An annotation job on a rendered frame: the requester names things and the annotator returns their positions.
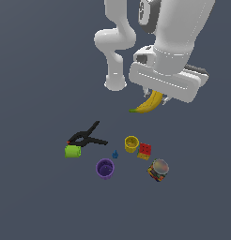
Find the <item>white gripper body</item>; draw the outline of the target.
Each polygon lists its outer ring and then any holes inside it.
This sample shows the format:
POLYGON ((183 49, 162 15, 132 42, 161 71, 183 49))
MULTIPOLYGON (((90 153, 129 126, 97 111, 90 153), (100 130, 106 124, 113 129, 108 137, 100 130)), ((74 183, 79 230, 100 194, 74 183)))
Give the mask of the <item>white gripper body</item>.
POLYGON ((193 101, 198 89, 207 82, 209 77, 204 68, 188 64, 179 73, 164 76, 154 70, 155 64, 156 54, 152 45, 138 50, 133 55, 129 73, 130 81, 186 103, 193 101))

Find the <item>yellow banana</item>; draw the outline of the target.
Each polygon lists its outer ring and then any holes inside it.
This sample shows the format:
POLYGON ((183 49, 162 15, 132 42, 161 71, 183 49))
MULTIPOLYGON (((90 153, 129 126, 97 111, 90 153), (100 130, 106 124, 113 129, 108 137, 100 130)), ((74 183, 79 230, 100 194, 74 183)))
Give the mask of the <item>yellow banana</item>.
POLYGON ((162 101, 162 93, 152 91, 147 101, 142 103, 136 109, 129 109, 130 113, 149 113, 153 111, 162 101))

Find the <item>yellow cup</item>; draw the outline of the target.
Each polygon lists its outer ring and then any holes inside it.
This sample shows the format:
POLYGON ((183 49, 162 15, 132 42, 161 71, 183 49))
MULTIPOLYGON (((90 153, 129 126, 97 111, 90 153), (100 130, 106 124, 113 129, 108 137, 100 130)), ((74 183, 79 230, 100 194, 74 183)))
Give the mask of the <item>yellow cup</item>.
POLYGON ((125 139, 125 150, 128 153, 133 153, 139 145, 139 140, 135 136, 128 136, 125 139))

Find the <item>red yellow puzzle cube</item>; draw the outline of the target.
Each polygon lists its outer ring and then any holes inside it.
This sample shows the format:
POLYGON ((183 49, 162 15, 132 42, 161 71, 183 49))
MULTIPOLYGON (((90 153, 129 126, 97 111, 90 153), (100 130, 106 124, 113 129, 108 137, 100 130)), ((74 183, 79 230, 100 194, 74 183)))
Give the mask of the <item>red yellow puzzle cube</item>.
POLYGON ((137 157, 148 160, 151 155, 151 145, 146 143, 140 143, 140 147, 138 149, 137 157))

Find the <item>colourful can with grey lid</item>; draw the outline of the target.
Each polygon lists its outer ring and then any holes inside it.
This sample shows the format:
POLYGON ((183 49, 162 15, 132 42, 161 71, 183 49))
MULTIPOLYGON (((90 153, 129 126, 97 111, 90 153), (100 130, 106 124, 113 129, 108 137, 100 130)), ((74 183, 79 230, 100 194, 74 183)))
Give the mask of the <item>colourful can with grey lid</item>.
POLYGON ((155 158, 147 172, 154 180, 161 182, 168 174, 169 166, 163 159, 155 158))

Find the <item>black spring clamp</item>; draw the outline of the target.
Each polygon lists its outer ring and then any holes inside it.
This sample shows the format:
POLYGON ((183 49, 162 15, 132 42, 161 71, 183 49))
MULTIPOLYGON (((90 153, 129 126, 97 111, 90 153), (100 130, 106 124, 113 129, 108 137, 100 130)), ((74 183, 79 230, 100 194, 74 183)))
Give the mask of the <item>black spring clamp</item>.
POLYGON ((76 145, 85 147, 89 143, 97 143, 97 144, 103 144, 106 145, 108 142, 101 139, 96 139, 91 137, 91 133, 96 129, 100 122, 96 121, 92 127, 87 131, 79 131, 75 133, 69 140, 68 145, 76 145))

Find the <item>purple cup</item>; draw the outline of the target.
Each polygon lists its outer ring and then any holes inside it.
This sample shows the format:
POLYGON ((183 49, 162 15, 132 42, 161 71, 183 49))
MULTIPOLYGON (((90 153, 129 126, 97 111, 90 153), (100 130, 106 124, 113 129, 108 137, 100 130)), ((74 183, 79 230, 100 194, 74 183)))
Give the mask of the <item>purple cup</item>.
POLYGON ((96 165, 96 173, 103 180, 110 179, 113 176, 114 171, 115 164, 109 158, 101 159, 96 165))

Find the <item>green cylinder cup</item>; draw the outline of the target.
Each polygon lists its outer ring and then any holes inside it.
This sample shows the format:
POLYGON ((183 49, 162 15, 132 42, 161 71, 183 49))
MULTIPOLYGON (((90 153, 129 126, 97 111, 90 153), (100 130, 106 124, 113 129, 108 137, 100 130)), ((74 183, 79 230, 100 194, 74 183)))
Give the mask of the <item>green cylinder cup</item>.
POLYGON ((81 155, 81 147, 76 145, 67 145, 65 147, 65 158, 78 158, 81 155))

